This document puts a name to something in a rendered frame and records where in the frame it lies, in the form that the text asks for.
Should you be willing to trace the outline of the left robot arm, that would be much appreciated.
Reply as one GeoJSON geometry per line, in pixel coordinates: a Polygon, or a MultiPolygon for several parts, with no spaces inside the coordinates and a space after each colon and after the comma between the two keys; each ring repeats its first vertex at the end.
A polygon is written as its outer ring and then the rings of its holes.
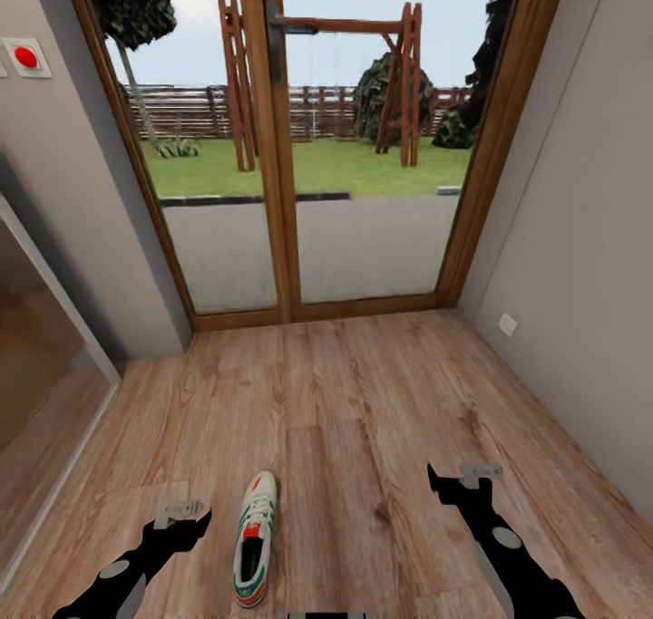
{"type": "Polygon", "coordinates": [[[171,553],[191,551],[204,536],[211,511],[198,523],[175,517],[198,515],[202,510],[201,500],[161,502],[155,520],[142,530],[142,544],[105,567],[89,589],[52,619],[132,619],[146,585],[171,553]]]}

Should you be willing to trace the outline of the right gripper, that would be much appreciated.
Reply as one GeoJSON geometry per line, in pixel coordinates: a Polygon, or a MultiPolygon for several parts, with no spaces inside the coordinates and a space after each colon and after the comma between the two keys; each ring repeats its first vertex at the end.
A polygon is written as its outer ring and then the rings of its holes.
{"type": "Polygon", "coordinates": [[[479,489],[467,489],[459,479],[438,477],[433,467],[427,466],[431,490],[438,491],[442,504],[458,506],[466,520],[466,510],[475,503],[492,507],[492,482],[489,479],[479,479],[479,489]]]}

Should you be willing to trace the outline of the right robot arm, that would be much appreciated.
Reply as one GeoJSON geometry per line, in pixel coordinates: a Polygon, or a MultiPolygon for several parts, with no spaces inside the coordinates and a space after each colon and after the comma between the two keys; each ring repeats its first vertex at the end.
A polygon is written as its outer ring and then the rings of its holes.
{"type": "Polygon", "coordinates": [[[524,550],[512,528],[492,509],[492,482],[503,466],[463,463],[463,477],[438,477],[427,466],[431,490],[442,504],[458,506],[476,540],[475,554],[482,575],[507,619],[586,619],[560,579],[550,579],[524,550]]]}

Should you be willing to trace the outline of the gym shoe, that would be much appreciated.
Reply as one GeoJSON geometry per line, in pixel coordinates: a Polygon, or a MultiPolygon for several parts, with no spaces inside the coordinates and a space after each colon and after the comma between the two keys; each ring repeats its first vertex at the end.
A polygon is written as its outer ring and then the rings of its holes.
{"type": "Polygon", "coordinates": [[[233,585],[243,609],[256,607],[268,589],[272,521],[277,503],[275,476],[267,470],[251,480],[242,500],[233,562],[233,585]]]}

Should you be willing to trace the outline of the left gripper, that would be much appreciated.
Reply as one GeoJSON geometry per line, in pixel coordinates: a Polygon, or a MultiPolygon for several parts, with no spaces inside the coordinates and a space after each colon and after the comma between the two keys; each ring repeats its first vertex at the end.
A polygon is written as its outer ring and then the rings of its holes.
{"type": "Polygon", "coordinates": [[[150,522],[142,530],[142,543],[156,544],[162,553],[161,569],[170,559],[171,553],[191,551],[204,536],[211,520],[211,511],[198,521],[175,520],[174,526],[167,529],[153,529],[154,522],[150,522]]]}

